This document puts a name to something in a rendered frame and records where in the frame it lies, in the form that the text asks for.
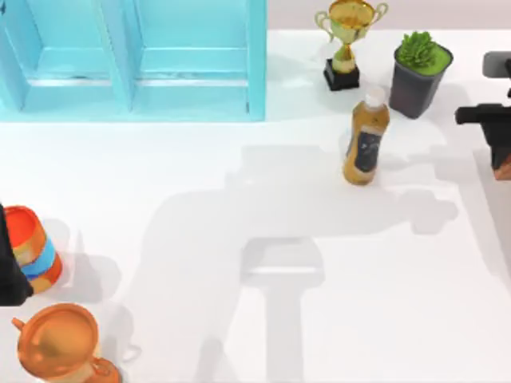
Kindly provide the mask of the green plant in grey pot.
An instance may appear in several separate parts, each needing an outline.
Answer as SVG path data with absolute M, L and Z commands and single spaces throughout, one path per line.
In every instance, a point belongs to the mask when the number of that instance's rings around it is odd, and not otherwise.
M 431 105 L 453 54 L 430 32 L 405 34 L 394 51 L 394 73 L 389 106 L 410 119 L 419 118 Z

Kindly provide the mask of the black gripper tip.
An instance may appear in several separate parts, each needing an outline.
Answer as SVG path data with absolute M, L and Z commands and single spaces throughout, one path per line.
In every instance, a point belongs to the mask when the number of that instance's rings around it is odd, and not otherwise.
M 33 294 L 33 287 L 14 257 L 6 213 L 0 204 L 0 307 L 21 306 Z

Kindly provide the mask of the amber bottle with white cap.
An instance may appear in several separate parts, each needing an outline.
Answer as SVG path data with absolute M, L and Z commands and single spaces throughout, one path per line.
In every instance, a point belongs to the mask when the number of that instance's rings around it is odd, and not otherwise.
M 352 111 L 351 138 L 343 163 L 346 181 L 367 185 L 374 179 L 380 144 L 389 123 L 385 90 L 373 86 Z

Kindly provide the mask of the gold trophy with black base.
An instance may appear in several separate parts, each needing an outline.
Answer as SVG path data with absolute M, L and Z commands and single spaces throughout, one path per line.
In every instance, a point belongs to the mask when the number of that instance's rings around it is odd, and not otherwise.
M 385 2 L 373 7 L 365 0 L 336 0 L 328 11 L 315 14 L 315 24 L 333 41 L 341 42 L 340 48 L 326 60 L 323 76 L 332 92 L 359 87 L 360 72 L 351 45 L 363 39 L 373 24 L 386 15 Z

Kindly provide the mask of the orange and blue can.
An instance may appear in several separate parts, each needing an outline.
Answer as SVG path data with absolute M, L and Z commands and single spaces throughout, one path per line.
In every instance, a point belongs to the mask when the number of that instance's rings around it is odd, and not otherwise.
M 35 294 L 54 286 L 62 261 L 37 215 L 21 205 L 5 208 L 6 225 L 14 256 Z

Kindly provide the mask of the grey rounded box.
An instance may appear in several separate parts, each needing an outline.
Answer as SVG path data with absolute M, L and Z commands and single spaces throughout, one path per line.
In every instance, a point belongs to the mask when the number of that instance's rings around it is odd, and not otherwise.
M 511 51 L 489 51 L 482 62 L 482 73 L 488 78 L 511 78 Z

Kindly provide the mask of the copper trophy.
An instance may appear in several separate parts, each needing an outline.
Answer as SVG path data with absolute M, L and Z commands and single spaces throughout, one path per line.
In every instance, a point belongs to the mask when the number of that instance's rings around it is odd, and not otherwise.
M 119 369 L 101 356 L 98 325 L 85 307 L 58 303 L 11 323 L 20 331 L 18 360 L 30 375 L 45 383 L 122 383 Z

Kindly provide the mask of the light blue rack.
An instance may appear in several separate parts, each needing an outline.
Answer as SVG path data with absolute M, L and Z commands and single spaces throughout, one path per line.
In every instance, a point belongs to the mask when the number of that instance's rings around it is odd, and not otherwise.
M 0 0 L 0 121 L 242 121 L 267 0 Z

